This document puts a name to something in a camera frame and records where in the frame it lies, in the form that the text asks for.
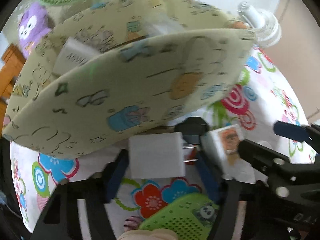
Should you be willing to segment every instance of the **purple owl toy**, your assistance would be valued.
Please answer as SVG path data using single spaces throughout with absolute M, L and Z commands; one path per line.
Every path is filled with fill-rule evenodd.
M 47 10 L 37 2 L 32 3 L 19 23 L 20 47 L 25 58 L 29 57 L 32 49 L 50 31 Z

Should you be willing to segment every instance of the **tablecloth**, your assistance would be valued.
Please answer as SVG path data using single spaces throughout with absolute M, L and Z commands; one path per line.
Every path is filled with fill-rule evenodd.
M 220 90 L 216 85 L 204 96 Z M 190 116 L 203 117 L 211 129 L 238 123 L 245 138 L 260 143 L 286 156 L 293 163 L 314 162 L 316 152 L 307 144 L 289 140 L 273 133 L 277 120 L 308 124 L 303 109 L 285 77 L 269 57 L 257 46 L 251 49 L 238 83 L 221 101 L 170 121 L 175 125 Z M 121 141 L 75 160 L 60 160 L 11 143 L 12 178 L 20 204 L 23 221 L 32 232 L 41 210 L 60 180 L 83 180 L 113 161 L 127 141 Z M 192 157 L 191 150 L 186 155 Z M 127 170 L 117 198 L 106 205 L 116 237 L 136 229 L 144 219 L 171 203 L 177 197 L 191 193 L 205 194 L 193 163 L 188 163 L 185 178 L 133 180 Z M 256 179 L 265 179 L 256 172 Z M 84 203 L 79 202 L 80 223 L 84 240 L 90 239 L 85 223 Z

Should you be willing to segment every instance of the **star illustration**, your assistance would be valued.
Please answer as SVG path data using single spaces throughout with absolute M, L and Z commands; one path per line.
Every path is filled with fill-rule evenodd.
M 63 93 L 68 93 L 68 83 L 59 83 L 59 86 L 56 90 L 56 92 L 54 93 L 54 95 L 56 97 L 60 96 Z
M 102 142 L 103 140 L 105 140 L 105 138 L 102 138 L 101 136 L 94 139 L 90 139 L 91 143 Z

